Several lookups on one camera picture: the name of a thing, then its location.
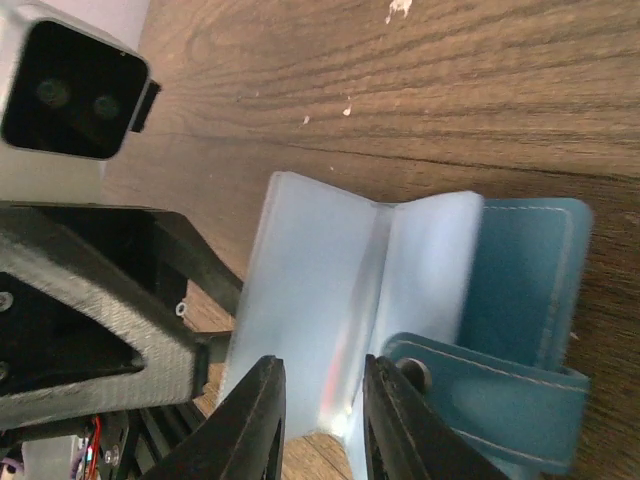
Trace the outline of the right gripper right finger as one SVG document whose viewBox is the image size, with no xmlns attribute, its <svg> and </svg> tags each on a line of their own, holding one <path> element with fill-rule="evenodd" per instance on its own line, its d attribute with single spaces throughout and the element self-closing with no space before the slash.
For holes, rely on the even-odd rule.
<svg viewBox="0 0 640 480">
<path fill-rule="evenodd" d="M 433 410 L 431 374 L 416 359 L 367 355 L 363 379 L 369 479 L 504 479 Z"/>
</svg>

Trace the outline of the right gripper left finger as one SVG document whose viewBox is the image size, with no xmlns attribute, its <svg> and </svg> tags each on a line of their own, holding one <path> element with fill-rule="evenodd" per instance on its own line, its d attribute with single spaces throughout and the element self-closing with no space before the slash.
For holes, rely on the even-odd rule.
<svg viewBox="0 0 640 480">
<path fill-rule="evenodd" d="M 146 479 L 279 479 L 286 416 L 284 362 L 263 356 L 214 413 Z"/>
</svg>

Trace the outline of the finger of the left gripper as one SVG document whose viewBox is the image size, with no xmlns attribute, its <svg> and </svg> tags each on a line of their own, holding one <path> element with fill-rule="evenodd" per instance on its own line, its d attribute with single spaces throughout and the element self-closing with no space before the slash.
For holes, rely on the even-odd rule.
<svg viewBox="0 0 640 480">
<path fill-rule="evenodd" d="M 179 213 L 3 203 L 2 428 L 200 395 L 230 336 L 179 317 L 189 284 L 235 312 L 241 280 Z"/>
</svg>

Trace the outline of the blue card holder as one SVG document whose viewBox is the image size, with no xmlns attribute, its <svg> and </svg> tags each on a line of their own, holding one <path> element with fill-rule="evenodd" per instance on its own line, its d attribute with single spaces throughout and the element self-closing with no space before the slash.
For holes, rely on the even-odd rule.
<svg viewBox="0 0 640 480">
<path fill-rule="evenodd" d="M 507 476 L 564 474 L 590 387 L 564 358 L 591 227 L 577 199 L 385 204 L 275 173 L 220 392 L 279 357 L 286 437 L 338 438 L 362 479 L 365 358 L 409 359 L 444 422 Z"/>
</svg>

